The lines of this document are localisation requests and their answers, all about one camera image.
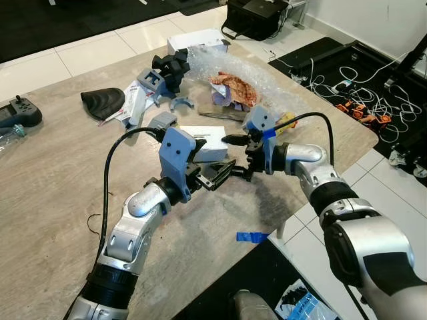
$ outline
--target white box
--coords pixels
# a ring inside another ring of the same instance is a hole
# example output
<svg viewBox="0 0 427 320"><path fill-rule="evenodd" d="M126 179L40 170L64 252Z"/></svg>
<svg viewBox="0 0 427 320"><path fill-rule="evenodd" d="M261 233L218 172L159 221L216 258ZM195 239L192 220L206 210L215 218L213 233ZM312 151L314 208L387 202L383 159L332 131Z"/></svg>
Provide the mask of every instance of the white box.
<svg viewBox="0 0 427 320"><path fill-rule="evenodd" d="M196 139L205 139L205 145L194 156L194 162L223 161L227 155L227 143L221 141L226 136L224 127L210 126L180 126L188 134Z"/></svg>
<svg viewBox="0 0 427 320"><path fill-rule="evenodd" d="M176 51L193 47L195 45L207 45L227 52L230 43L220 30L204 29L167 38L167 53L174 55Z"/></svg>

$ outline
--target plastic bottle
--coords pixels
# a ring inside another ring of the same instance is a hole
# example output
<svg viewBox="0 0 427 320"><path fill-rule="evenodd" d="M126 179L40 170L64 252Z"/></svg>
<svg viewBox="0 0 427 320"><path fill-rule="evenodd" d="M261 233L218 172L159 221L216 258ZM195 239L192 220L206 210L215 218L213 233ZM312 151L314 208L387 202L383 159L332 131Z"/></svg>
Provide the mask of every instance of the plastic bottle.
<svg viewBox="0 0 427 320"><path fill-rule="evenodd" d="M6 150L17 144L25 136L22 125L14 125L9 128L0 128L0 157L4 156Z"/></svg>

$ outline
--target black bag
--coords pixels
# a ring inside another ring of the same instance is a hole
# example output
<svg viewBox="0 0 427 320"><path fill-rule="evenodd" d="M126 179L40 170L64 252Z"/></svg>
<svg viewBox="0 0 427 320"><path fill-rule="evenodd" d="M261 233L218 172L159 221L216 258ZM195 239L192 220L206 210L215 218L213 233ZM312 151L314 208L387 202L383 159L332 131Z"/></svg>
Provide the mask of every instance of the black bag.
<svg viewBox="0 0 427 320"><path fill-rule="evenodd" d="M221 27L221 32L231 39L245 35L253 40L262 41L273 35L279 29L280 12L274 13L270 18L265 18L251 11L243 9L250 0L228 0L227 19ZM224 27L236 32L229 35L224 32Z"/></svg>

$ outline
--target wooden table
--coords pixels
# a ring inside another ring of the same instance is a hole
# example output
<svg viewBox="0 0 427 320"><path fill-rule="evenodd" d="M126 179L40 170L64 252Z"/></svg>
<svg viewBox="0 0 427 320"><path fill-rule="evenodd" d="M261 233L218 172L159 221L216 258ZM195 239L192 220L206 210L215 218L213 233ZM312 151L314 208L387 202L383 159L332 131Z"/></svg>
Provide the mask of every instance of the wooden table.
<svg viewBox="0 0 427 320"><path fill-rule="evenodd" d="M262 65L283 88L298 94L332 122L336 169L343 172L375 145L375 134L334 109L241 47L230 53ZM0 319L62 319L85 282L98 246L86 219L102 212L103 167L113 142L123 133L118 121L102 127L82 108L80 92L125 89L162 47L137 57L38 89L27 94L43 113L43 124L0 159ZM196 108L209 103L209 86L186 81L183 95ZM143 124L167 110L150 108ZM224 125L235 121L202 117L185 105L175 114L181 125ZM322 120L300 123L286 140L328 148ZM159 177L159 143L140 135L121 145L110 169L109 230L121 205L150 177ZM230 147L231 158L245 159L243 147ZM306 199L295 177L255 174L251 183L231 177L215 192L200 190L178 204L155 232L144 270L130 304L130 319L170 319L254 248L236 242L236 231L271 233ZM91 220L99 229L100 218Z"/></svg>

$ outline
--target yellow object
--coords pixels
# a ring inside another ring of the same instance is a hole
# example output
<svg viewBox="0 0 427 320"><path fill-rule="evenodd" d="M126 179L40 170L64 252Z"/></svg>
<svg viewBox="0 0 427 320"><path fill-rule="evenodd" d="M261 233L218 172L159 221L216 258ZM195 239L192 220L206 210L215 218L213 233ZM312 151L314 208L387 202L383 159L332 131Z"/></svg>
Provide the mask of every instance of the yellow object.
<svg viewBox="0 0 427 320"><path fill-rule="evenodd" d="M280 123L285 123L286 121L289 121L290 119L293 119L295 117L295 113L293 112L285 112L282 117L276 121L276 125L279 125ZM276 130L276 135L281 135L286 129L294 128L298 121L295 121L289 125L286 125L283 128L280 128Z"/></svg>

